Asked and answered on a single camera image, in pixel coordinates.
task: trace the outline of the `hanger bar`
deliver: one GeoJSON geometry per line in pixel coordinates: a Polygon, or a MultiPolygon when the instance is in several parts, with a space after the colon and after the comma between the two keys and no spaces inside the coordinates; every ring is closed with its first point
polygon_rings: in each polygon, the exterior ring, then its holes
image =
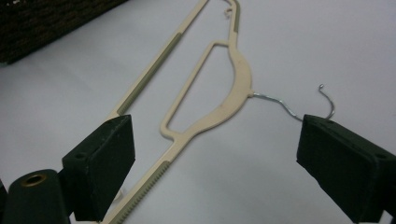
{"type": "Polygon", "coordinates": [[[166,61],[167,57],[171,54],[175,46],[180,41],[184,32],[189,28],[190,24],[195,20],[201,9],[206,5],[207,0],[201,0],[189,14],[189,16],[179,25],[176,31],[172,34],[166,45],[160,50],[153,61],[139,76],[137,81],[131,86],[131,88],[124,94],[119,103],[107,116],[106,120],[114,119],[120,115],[123,115],[126,110],[131,106],[140,92],[147,86],[149,81],[154,77],[158,69],[166,61]]]}

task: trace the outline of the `plastic hanger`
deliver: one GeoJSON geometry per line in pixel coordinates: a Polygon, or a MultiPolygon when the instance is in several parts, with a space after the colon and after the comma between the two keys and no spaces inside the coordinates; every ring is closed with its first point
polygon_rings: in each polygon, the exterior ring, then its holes
{"type": "MultiPolygon", "coordinates": [[[[282,100],[264,94],[255,93],[251,89],[252,78],[248,62],[243,57],[241,52],[237,49],[240,6],[236,0],[225,1],[230,4],[230,7],[226,10],[227,16],[229,16],[231,19],[228,40],[216,40],[208,45],[204,54],[200,58],[198,64],[196,64],[186,84],[182,88],[181,92],[172,104],[161,124],[161,134],[164,137],[173,140],[174,143],[163,153],[163,155],[154,163],[154,165],[151,166],[151,168],[137,182],[137,184],[131,189],[131,191],[129,191],[128,194],[120,200],[117,206],[105,217],[103,223],[121,223],[125,218],[127,218],[131,211],[149,192],[151,187],[163,175],[163,173],[167,170],[167,168],[175,160],[175,158],[177,157],[177,155],[179,155],[183,148],[190,142],[190,140],[198,133],[202,133],[211,128],[214,128],[220,125],[222,122],[226,121],[227,119],[231,118],[236,112],[239,111],[247,98],[258,97],[277,102],[281,104],[295,119],[301,120],[299,117],[297,117],[297,115],[295,115],[295,113],[290,110],[290,108],[285,103],[283,103],[282,100]],[[192,82],[195,80],[208,55],[215,46],[226,47],[228,49],[229,56],[233,64],[234,82],[229,95],[219,107],[193,123],[184,133],[170,130],[168,128],[170,120],[175,115],[178,106],[188,92],[192,82]]],[[[176,30],[168,44],[157,55],[157,57],[148,66],[148,68],[131,87],[131,89],[129,89],[128,92],[124,95],[116,108],[111,112],[108,119],[119,116],[127,110],[130,104],[137,97],[137,95],[143,90],[145,85],[154,76],[155,72],[165,61],[166,57],[171,53],[172,49],[180,40],[182,34],[191,25],[193,20],[196,18],[196,16],[199,14],[199,12],[202,10],[206,3],[207,0],[201,0],[196,5],[188,18],[184,20],[179,28],[176,30]]],[[[331,98],[321,90],[322,88],[323,85],[320,85],[320,93],[322,93],[330,101],[332,106],[332,111],[327,117],[329,119],[334,114],[334,104],[331,98]]]]}

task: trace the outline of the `white surface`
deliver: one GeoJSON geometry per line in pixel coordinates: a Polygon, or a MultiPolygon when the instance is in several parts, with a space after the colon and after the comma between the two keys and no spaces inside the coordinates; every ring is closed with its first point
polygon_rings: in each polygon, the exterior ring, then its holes
{"type": "MultiPolygon", "coordinates": [[[[62,157],[97,128],[195,6],[195,0],[134,0],[8,67],[0,68],[0,178],[62,169],[62,157]]],[[[253,89],[298,114],[325,116],[396,153],[396,3],[391,0],[241,0],[239,48],[253,89]]],[[[130,189],[170,142],[167,109],[210,40],[226,38],[224,1],[210,1],[128,113],[136,163],[130,189]]],[[[218,48],[172,127],[217,106],[233,69],[218,48]]],[[[250,99],[198,135],[127,223],[350,223],[296,161],[301,123],[281,106],[250,99]]],[[[389,223],[384,215],[381,223],[389,223]]]]}

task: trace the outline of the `screw hole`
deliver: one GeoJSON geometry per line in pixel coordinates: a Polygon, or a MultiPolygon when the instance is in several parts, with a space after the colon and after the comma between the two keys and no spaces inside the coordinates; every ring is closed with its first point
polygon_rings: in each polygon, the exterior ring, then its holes
{"type": "Polygon", "coordinates": [[[46,179],[47,179],[46,175],[31,175],[27,179],[25,179],[21,184],[24,187],[29,188],[29,187],[39,185],[46,179]]]}

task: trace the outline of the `green rubber strip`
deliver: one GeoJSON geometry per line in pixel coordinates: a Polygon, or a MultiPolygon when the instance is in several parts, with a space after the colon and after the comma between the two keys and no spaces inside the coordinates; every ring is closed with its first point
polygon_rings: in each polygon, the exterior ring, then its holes
{"type": "Polygon", "coordinates": [[[131,94],[128,96],[128,98],[125,100],[125,102],[120,106],[120,109],[117,110],[117,113],[119,115],[122,115],[126,112],[126,110],[129,108],[129,106],[134,102],[134,100],[137,98],[137,96],[140,94],[140,92],[145,89],[149,81],[151,80],[152,77],[157,73],[158,69],[160,69],[161,65],[165,62],[165,60],[168,58],[170,53],[173,51],[175,46],[178,44],[182,37],[182,33],[178,33],[175,35],[175,37],[172,39],[172,41],[169,43],[169,45],[166,47],[166,49],[163,51],[163,53],[160,55],[160,57],[155,61],[155,63],[150,67],[148,72],[145,74],[145,76],[142,78],[142,80],[137,84],[136,88],[134,91],[131,92],[131,94]]]}
{"type": "Polygon", "coordinates": [[[131,200],[122,207],[119,214],[116,215],[115,219],[113,220],[115,222],[111,221],[110,223],[122,223],[125,218],[127,218],[128,215],[134,210],[134,208],[137,207],[140,201],[143,200],[146,194],[149,193],[149,191],[157,183],[157,181],[163,176],[163,173],[165,173],[165,171],[169,168],[170,164],[170,161],[164,161],[151,175],[151,177],[145,183],[145,186],[138,190],[134,197],[131,198],[131,200]]]}
{"type": "Polygon", "coordinates": [[[238,1],[234,0],[236,4],[236,12],[235,12],[235,24],[233,25],[233,30],[235,32],[239,32],[239,17],[241,16],[241,6],[238,1]]]}

